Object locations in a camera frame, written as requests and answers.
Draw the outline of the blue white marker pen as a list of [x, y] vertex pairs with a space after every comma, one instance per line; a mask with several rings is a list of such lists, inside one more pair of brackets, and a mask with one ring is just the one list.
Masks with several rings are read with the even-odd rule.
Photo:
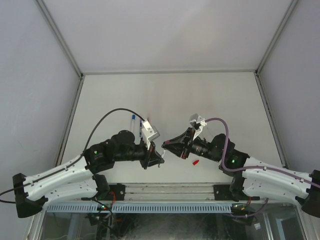
[[132, 114], [131, 115], [131, 120], [130, 120], [130, 131], [132, 133], [135, 131], [135, 121], [136, 121], [136, 115]]

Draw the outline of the blue gel pen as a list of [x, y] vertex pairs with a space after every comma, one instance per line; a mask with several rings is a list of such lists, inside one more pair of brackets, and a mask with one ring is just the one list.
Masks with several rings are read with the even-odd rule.
[[140, 120], [139, 122], [139, 138], [142, 139], [142, 127], [143, 127], [143, 121]]

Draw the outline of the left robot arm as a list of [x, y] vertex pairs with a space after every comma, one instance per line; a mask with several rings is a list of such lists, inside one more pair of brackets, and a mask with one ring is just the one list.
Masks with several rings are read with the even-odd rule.
[[105, 197], [110, 187], [101, 172], [112, 169], [116, 162], [138, 161], [143, 169], [164, 163], [154, 143], [159, 136], [157, 131], [144, 130], [135, 144], [134, 134], [122, 130], [67, 163], [32, 176], [14, 175], [17, 216], [31, 217], [56, 202]]

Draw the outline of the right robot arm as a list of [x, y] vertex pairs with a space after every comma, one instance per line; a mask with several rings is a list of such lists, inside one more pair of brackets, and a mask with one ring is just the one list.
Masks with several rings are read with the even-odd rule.
[[164, 141], [162, 148], [181, 159], [193, 154], [218, 162], [219, 169], [232, 177], [229, 190], [235, 201], [245, 197], [272, 199], [299, 205], [306, 214], [320, 216], [319, 170], [307, 173], [267, 164], [236, 150], [223, 133], [207, 141], [195, 136], [191, 127]]

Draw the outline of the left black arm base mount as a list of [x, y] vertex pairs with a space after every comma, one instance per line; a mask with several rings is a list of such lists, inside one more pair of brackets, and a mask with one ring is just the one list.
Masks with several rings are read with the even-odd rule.
[[116, 201], [123, 201], [125, 199], [126, 186], [124, 184], [110, 184], [109, 187], [110, 191], [108, 195], [105, 197], [105, 200], [111, 201], [114, 199], [114, 196]]

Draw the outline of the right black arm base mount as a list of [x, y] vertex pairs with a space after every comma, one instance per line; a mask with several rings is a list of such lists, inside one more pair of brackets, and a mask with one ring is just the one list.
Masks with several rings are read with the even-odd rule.
[[249, 197], [245, 195], [244, 193], [235, 193], [232, 194], [230, 191], [230, 185], [229, 184], [215, 184], [213, 185], [213, 193], [214, 193], [214, 199], [216, 201], [247, 201], [249, 200]]

